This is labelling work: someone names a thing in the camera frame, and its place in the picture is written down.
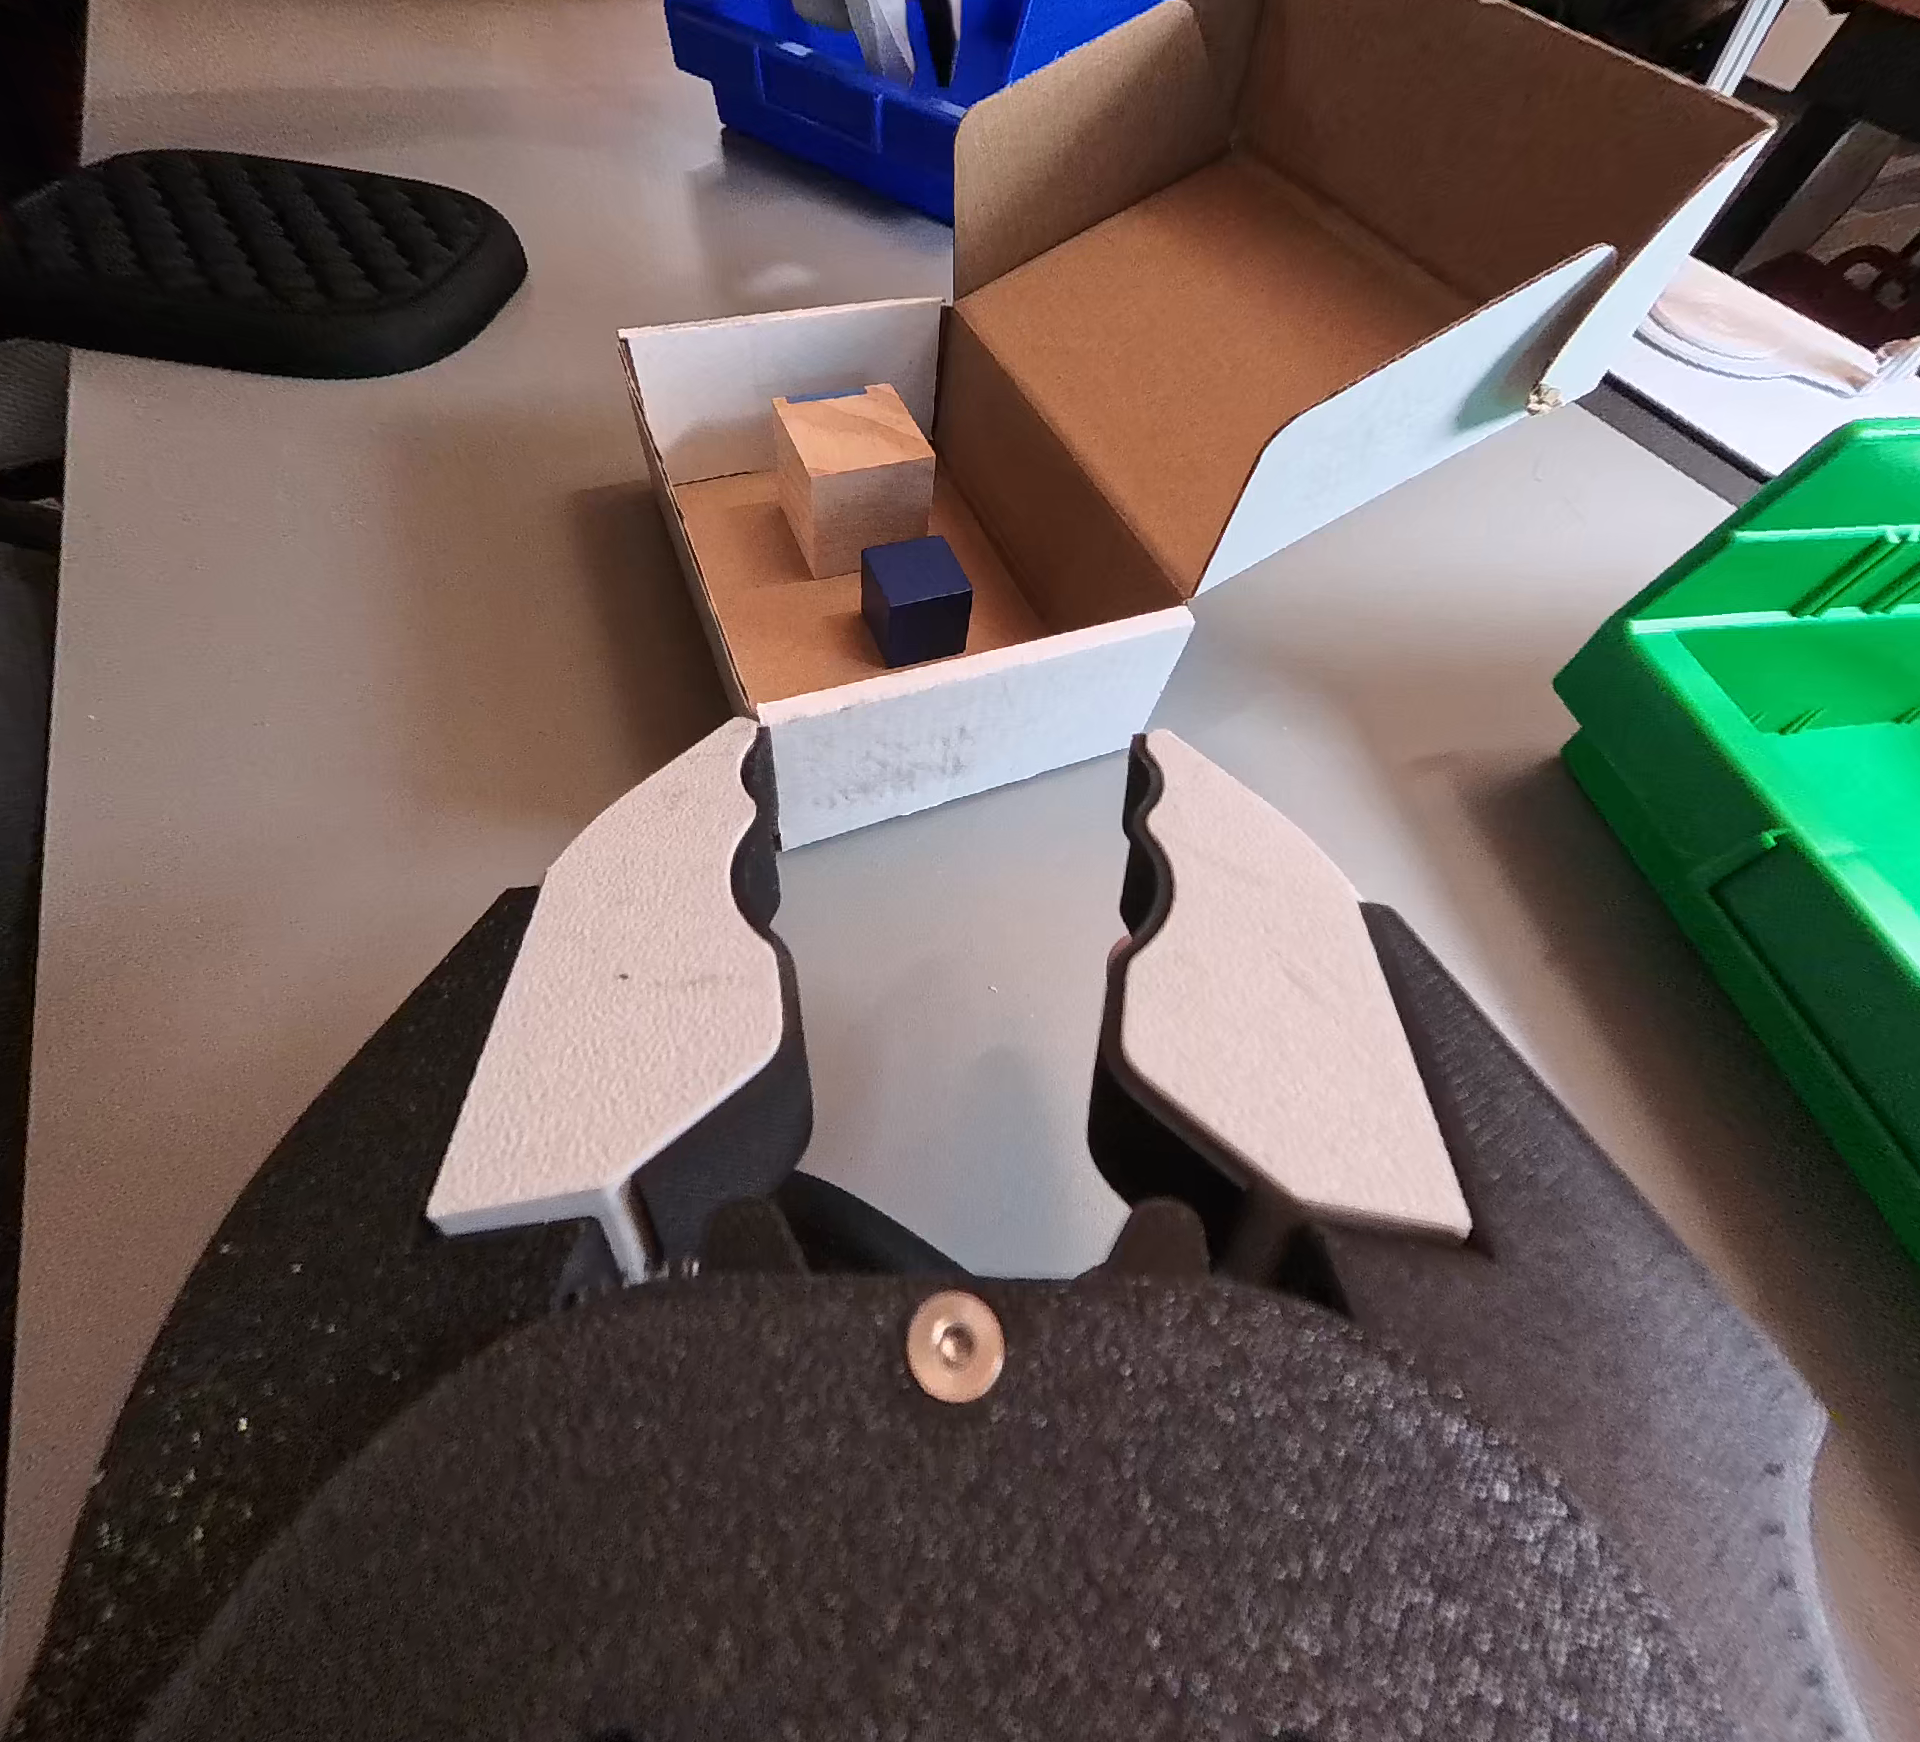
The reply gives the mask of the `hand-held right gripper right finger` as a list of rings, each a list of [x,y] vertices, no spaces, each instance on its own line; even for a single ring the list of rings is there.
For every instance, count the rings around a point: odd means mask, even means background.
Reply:
[[[1359,892],[1180,736],[1128,755],[1097,1174],[1130,1210],[1188,1215],[1215,1274],[1283,1274],[1337,1231],[1466,1244],[1469,1196]]]

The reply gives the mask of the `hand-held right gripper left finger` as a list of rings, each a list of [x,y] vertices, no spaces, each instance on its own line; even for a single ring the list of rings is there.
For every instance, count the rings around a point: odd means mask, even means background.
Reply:
[[[813,1091],[779,861],[749,717],[564,848],[426,1200],[438,1232],[589,1222],[638,1283],[691,1262],[724,1205],[781,1186]]]

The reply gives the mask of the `cardboard box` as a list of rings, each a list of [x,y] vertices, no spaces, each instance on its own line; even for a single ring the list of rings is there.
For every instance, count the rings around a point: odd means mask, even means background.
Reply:
[[[625,331],[781,846],[1128,746],[1200,594],[1588,395],[1771,131],[1506,0],[1165,0],[962,119],[952,302]],[[777,397],[879,384],[976,587],[899,671],[773,479]]]

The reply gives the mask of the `grey desk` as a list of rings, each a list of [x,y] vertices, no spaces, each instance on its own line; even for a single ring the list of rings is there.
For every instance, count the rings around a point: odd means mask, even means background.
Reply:
[[[940,227],[723,143],[658,0],[89,0],[83,143],[461,187],[529,279],[387,381],[75,360],[5,1701],[252,1170],[729,713],[618,334],[949,287]],[[1154,722],[1419,931],[1812,1383],[1847,1672],[1917,1739],[1917,1268],[1558,761],[1553,675],[1744,488],[1558,410],[1201,596]]]

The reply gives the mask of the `small blue cube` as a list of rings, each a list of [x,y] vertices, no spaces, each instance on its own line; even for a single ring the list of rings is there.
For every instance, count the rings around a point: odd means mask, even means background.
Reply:
[[[968,650],[974,584],[940,534],[864,548],[860,615],[888,671]]]

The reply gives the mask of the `pale wooden block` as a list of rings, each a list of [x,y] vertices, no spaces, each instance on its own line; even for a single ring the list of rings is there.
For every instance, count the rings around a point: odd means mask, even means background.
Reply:
[[[894,386],[777,395],[773,413],[781,512],[811,579],[930,531],[936,455]]]

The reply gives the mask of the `green plastic bin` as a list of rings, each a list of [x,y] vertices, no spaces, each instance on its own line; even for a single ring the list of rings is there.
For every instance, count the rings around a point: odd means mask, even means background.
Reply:
[[[1553,691],[1569,773],[1917,1258],[1917,419],[1822,437]]]

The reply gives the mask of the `light grey table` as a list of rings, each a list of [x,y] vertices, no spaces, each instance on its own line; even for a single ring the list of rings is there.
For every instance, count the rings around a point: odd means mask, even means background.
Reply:
[[[1875,349],[1882,360],[1882,386],[1862,395],[1836,395],[1793,381],[1722,377],[1667,358],[1636,334],[1616,360],[1610,381],[1771,479],[1845,425],[1917,419],[1917,329],[1845,338]]]

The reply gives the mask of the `white plastic tray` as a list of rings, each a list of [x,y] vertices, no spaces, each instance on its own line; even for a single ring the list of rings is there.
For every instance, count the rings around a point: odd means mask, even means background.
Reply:
[[[1875,349],[1712,268],[1687,264],[1636,338],[1690,367],[1745,381],[1793,381],[1836,395],[1882,386]]]

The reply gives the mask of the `silver aluminium profile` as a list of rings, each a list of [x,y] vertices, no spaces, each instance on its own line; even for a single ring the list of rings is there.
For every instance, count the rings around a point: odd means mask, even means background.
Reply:
[[[1787,0],[1744,0],[1731,33],[1705,76],[1709,90],[1722,96],[1738,95],[1785,5]]]

